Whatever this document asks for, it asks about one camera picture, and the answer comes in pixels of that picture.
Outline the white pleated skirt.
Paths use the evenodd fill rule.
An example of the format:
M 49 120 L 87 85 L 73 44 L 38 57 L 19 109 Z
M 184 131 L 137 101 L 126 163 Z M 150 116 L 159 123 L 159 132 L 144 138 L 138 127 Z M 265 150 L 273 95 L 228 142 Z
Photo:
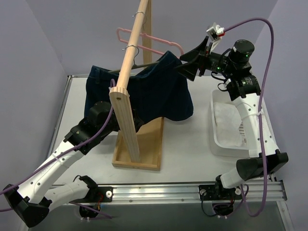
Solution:
M 228 103 L 214 103 L 217 140 L 226 147 L 241 147 L 244 138 L 239 131 L 242 123 L 236 107 Z

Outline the dark hanger with metal hook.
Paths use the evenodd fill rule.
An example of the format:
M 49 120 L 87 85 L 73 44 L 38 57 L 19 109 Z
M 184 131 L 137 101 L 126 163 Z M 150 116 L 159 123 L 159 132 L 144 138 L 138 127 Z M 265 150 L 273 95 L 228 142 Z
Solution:
M 133 64 L 132 64 L 132 67 L 131 67 L 132 70 L 139 69 L 139 68 L 142 68 L 142 67 L 149 67 L 149 66 L 152 66 L 152 65 L 155 65 L 155 64 L 159 63 L 158 61 L 156 61 L 156 62 L 152 62 L 152 63 L 146 63 L 146 64 L 139 64 L 139 65 L 137 65 L 136 62 L 135 62 L 135 58 L 140 53 L 140 49 L 137 46 L 135 46 L 135 45 L 129 44 L 125 48 L 123 48 L 122 50 L 126 51 L 128 47 L 134 47 L 137 50 L 137 52 L 135 52 L 135 55 L 134 55 L 134 58 L 133 58 Z

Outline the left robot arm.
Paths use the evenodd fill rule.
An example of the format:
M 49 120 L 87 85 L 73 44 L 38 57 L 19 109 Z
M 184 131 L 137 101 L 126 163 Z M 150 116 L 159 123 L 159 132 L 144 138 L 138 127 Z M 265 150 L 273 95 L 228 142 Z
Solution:
M 52 185 L 111 132 L 119 130 L 112 105 L 109 102 L 96 102 L 89 114 L 71 128 L 40 167 L 20 183 L 9 184 L 3 189 L 2 194 L 11 209 L 32 228 L 59 206 L 74 200 L 97 200 L 99 187 L 89 176 L 80 176 L 72 183 L 57 188 L 52 188 Z

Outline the dark blue denim garment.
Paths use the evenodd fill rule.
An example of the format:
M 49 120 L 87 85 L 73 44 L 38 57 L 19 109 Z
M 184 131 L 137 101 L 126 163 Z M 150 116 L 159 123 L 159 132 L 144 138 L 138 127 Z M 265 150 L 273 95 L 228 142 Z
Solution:
M 167 51 L 156 64 L 129 78 L 127 91 L 131 108 L 144 124 L 159 117 L 183 121 L 193 115 L 187 79 L 175 69 L 180 64 L 181 61 Z M 118 78 L 118 73 L 92 66 L 86 82 L 84 117 L 88 117 L 95 103 L 110 102 L 110 83 Z

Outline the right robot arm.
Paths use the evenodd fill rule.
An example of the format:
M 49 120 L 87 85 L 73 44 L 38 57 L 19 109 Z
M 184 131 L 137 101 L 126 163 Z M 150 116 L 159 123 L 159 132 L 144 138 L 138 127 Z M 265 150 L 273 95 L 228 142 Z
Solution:
M 229 172 L 216 177 L 212 189 L 200 187 L 200 197 L 206 200 L 240 199 L 236 190 L 248 180 L 267 176 L 279 170 L 289 158 L 282 153 L 272 137 L 262 107 L 262 91 L 257 78 L 251 73 L 249 59 L 255 47 L 241 39 L 223 54 L 213 52 L 214 44 L 205 37 L 200 45 L 180 56 L 183 64 L 177 71 L 194 81 L 206 70 L 221 74 L 225 91 L 237 109 L 246 136 L 249 156 L 236 161 Z

